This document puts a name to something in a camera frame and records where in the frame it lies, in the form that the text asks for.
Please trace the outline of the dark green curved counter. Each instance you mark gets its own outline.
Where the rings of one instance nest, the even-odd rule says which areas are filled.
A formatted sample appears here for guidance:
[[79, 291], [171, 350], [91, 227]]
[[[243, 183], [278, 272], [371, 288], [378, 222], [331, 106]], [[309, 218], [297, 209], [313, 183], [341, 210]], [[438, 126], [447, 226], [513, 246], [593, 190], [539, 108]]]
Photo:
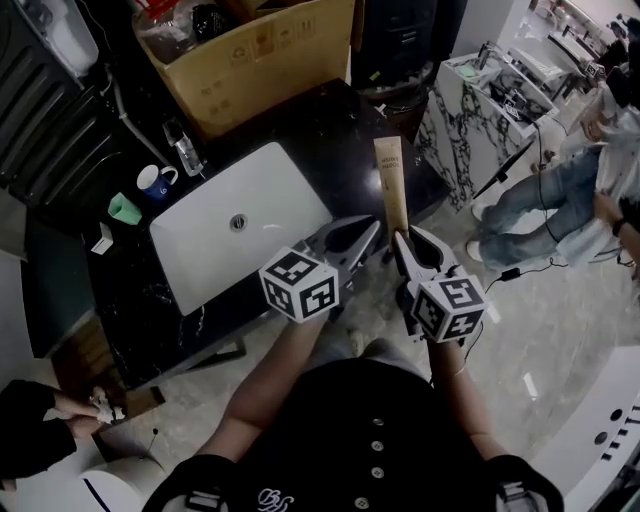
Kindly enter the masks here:
[[26, 220], [23, 302], [33, 355], [51, 356], [94, 313], [83, 243], [33, 217]]

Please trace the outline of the person's right forearm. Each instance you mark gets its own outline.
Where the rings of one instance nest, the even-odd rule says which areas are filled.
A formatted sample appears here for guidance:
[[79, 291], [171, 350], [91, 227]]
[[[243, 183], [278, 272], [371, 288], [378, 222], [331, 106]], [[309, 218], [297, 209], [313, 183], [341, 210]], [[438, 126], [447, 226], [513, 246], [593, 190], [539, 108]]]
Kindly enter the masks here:
[[485, 459], [495, 457], [490, 423], [479, 392], [466, 369], [466, 361], [457, 342], [428, 342], [428, 353], [435, 389], [444, 395], [454, 419]]

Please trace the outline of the black louvered cabinet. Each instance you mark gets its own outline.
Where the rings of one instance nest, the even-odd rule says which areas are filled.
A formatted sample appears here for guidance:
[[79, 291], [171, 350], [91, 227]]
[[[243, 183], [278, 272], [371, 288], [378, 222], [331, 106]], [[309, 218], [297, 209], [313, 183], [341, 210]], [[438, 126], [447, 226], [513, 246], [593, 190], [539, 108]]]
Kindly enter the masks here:
[[0, 188], [43, 215], [97, 217], [127, 154], [96, 89], [63, 69], [17, 0], [0, 0]]

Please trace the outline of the green plastic cup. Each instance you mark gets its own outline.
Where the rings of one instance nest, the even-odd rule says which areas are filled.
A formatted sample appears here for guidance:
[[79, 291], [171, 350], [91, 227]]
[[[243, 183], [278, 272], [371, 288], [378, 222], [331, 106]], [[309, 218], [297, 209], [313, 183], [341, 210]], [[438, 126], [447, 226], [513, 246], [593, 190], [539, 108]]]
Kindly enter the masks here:
[[122, 193], [117, 193], [110, 200], [108, 214], [113, 219], [130, 226], [136, 226], [142, 220], [140, 209]]

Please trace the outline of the white marble-patterned counter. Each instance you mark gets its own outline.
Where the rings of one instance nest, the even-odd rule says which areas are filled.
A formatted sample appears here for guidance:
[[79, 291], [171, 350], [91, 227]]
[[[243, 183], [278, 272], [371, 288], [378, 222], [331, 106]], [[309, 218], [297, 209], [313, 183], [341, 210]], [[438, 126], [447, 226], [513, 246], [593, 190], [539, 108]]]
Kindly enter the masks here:
[[492, 43], [444, 61], [428, 92], [414, 147], [449, 186], [459, 212], [561, 125], [559, 110]]

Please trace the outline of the clear jar with red lid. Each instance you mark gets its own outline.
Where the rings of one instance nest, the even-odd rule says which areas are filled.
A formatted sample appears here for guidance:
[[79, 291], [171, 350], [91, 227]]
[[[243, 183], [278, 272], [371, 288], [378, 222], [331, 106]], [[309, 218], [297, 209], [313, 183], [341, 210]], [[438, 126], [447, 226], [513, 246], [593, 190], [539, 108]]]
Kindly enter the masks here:
[[198, 0], [137, 1], [142, 10], [134, 30], [158, 61], [170, 64], [196, 47], [193, 9]]

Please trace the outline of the white box with black holes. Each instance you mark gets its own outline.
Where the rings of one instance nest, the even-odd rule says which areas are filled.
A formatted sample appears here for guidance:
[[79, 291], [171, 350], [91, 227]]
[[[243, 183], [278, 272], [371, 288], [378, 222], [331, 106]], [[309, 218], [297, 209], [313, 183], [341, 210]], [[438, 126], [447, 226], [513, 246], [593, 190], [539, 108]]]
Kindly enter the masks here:
[[531, 465], [560, 491], [566, 512], [587, 512], [638, 447], [640, 346], [618, 347], [574, 413]]

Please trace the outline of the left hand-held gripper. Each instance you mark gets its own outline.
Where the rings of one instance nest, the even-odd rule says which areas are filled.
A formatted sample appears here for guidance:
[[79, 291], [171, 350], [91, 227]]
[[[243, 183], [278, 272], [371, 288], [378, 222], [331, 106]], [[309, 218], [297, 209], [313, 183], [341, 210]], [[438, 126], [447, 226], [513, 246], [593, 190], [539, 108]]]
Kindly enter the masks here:
[[371, 254], [379, 231], [371, 215], [344, 217], [282, 248], [259, 270], [267, 304], [298, 324], [323, 313], [335, 320], [353, 298], [354, 269]]

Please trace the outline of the large cardboard box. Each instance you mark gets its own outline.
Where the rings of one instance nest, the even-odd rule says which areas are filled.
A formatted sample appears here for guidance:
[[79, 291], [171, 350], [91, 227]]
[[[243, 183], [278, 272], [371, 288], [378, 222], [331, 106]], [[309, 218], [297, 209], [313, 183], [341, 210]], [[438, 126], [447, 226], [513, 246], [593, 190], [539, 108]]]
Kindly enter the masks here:
[[132, 28], [185, 116], [210, 140], [345, 78], [354, 7], [355, 0], [198, 0], [197, 45], [170, 64], [158, 61], [136, 35], [140, 11]]

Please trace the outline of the white rectangular sink basin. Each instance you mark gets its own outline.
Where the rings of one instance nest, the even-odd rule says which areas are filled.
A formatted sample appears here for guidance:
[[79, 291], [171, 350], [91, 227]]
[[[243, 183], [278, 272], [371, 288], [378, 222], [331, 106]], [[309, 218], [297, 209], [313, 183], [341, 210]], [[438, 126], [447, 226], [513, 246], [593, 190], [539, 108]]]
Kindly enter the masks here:
[[150, 234], [187, 316], [332, 219], [282, 146], [268, 143], [156, 217]]

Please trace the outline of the person's left forearm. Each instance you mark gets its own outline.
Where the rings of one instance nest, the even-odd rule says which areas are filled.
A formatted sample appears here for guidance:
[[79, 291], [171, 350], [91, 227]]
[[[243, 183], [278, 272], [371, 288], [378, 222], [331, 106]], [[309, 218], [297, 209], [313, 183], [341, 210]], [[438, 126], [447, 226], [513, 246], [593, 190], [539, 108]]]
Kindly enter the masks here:
[[203, 449], [239, 461], [271, 425], [304, 370], [328, 316], [289, 323], [264, 358], [242, 381]]

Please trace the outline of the tan cosmetic tube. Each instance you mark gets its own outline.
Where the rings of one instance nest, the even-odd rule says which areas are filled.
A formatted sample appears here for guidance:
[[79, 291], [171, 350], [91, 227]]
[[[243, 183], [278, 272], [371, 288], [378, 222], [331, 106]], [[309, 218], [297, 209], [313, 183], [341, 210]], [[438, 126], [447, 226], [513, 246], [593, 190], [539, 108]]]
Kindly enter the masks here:
[[409, 231], [401, 137], [376, 138], [374, 150], [385, 206], [389, 239]]

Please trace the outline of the black marble vanity table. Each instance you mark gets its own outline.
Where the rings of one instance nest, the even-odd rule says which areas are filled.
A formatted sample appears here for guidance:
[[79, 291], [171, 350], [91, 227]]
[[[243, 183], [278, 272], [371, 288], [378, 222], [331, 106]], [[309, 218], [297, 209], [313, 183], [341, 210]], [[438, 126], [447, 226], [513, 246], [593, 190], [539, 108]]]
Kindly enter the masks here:
[[[275, 142], [291, 157], [336, 218], [384, 215], [373, 142], [395, 129], [340, 80], [285, 101], [205, 148], [200, 177], [179, 186], [180, 197], [211, 183], [261, 146]], [[89, 255], [97, 311], [115, 367], [128, 390], [145, 389], [199, 367], [250, 331], [266, 312], [259, 277], [249, 274], [202, 309], [183, 314], [171, 296], [153, 249], [149, 225], [111, 223], [115, 244]]]

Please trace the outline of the tall black bin cabinet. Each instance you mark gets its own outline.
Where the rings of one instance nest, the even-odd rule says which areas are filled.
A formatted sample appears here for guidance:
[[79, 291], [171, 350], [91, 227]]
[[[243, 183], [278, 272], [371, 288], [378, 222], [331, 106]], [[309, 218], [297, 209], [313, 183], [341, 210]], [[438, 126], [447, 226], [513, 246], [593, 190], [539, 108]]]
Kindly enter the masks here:
[[351, 86], [393, 88], [448, 58], [465, 1], [355, 0]]

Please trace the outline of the crumpled white tissue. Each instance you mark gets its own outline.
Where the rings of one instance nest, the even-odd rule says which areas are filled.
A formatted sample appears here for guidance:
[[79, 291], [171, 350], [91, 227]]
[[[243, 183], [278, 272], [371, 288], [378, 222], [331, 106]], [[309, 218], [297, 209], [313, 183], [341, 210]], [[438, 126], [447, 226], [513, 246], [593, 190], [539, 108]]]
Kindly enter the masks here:
[[103, 424], [111, 425], [114, 422], [120, 422], [125, 419], [126, 415], [120, 406], [113, 406], [106, 392], [96, 387], [89, 399], [91, 405], [98, 410], [97, 420]]

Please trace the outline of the white water heater tank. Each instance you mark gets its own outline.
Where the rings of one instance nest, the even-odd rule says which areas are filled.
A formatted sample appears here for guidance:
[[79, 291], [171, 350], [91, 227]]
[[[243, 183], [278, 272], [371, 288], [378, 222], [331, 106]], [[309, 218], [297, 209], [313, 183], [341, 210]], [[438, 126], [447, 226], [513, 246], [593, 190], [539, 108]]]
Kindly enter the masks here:
[[54, 54], [75, 78], [97, 62], [98, 47], [74, 0], [42, 0], [51, 13], [45, 34]]

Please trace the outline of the small white box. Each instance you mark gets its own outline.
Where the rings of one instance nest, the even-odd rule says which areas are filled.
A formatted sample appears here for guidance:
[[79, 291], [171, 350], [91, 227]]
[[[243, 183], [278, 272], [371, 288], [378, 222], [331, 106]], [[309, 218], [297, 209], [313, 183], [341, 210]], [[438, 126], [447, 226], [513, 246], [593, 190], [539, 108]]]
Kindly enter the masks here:
[[104, 223], [99, 223], [99, 238], [94, 243], [91, 251], [98, 255], [104, 255], [112, 246], [114, 240], [111, 229]]

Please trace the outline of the chrome faucet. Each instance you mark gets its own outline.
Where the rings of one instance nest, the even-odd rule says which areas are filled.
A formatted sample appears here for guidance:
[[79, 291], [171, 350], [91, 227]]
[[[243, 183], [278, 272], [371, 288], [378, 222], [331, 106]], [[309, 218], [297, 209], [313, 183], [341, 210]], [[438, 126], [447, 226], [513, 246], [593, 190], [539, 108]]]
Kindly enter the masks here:
[[180, 162], [189, 177], [200, 175], [204, 169], [203, 161], [190, 137], [174, 118], [163, 123], [163, 131], [170, 147], [178, 154]]

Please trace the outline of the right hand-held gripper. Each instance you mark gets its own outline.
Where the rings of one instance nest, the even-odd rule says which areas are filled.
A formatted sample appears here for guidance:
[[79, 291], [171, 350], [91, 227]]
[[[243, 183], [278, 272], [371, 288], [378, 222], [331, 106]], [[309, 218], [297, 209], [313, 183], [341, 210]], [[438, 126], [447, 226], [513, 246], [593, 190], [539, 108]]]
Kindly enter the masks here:
[[[393, 254], [404, 284], [398, 306], [410, 336], [435, 343], [462, 341], [474, 333], [486, 312], [486, 294], [476, 275], [459, 273], [455, 254], [441, 239], [420, 227], [409, 235], [395, 230]], [[439, 274], [425, 280], [425, 268]]]

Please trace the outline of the blue mug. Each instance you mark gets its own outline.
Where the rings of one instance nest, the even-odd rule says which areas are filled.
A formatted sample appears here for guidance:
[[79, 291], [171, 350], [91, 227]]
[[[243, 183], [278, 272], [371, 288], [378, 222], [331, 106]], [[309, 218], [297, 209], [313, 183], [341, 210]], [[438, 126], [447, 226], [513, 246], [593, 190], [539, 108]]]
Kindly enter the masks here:
[[151, 164], [144, 167], [136, 179], [137, 188], [149, 198], [162, 201], [169, 195], [178, 180], [178, 170], [173, 166], [160, 168]]

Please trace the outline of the white round bin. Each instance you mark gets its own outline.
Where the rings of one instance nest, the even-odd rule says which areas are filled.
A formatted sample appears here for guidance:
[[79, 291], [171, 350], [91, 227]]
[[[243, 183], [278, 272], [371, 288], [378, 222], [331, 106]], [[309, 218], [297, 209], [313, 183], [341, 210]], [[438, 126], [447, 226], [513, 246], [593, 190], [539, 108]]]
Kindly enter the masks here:
[[167, 474], [147, 457], [127, 457], [86, 470], [80, 476], [103, 512], [142, 512]]

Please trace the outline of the dark wooden step platform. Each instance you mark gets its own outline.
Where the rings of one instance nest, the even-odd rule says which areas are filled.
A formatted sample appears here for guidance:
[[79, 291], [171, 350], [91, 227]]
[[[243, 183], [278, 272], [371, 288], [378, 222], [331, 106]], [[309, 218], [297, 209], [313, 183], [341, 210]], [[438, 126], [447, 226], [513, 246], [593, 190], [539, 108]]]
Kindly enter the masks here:
[[157, 386], [130, 390], [120, 376], [114, 356], [99, 316], [91, 312], [82, 318], [51, 352], [55, 376], [60, 388], [68, 395], [85, 399], [96, 387], [102, 388], [110, 403], [121, 406], [125, 419], [101, 427], [93, 440], [108, 461], [126, 456], [159, 460], [153, 452], [157, 447], [159, 429], [152, 425], [143, 429], [142, 439], [127, 440], [117, 432], [120, 425], [128, 426], [133, 419], [149, 413], [166, 403]]

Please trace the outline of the person's black shirt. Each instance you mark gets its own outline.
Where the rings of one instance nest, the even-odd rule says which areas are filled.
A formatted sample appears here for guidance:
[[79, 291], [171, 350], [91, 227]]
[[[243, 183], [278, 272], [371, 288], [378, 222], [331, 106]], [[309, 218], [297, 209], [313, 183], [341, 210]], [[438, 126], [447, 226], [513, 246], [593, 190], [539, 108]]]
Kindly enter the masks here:
[[484, 459], [426, 380], [358, 358], [305, 373], [239, 461], [187, 459], [143, 512], [564, 512], [564, 500], [523, 459]]

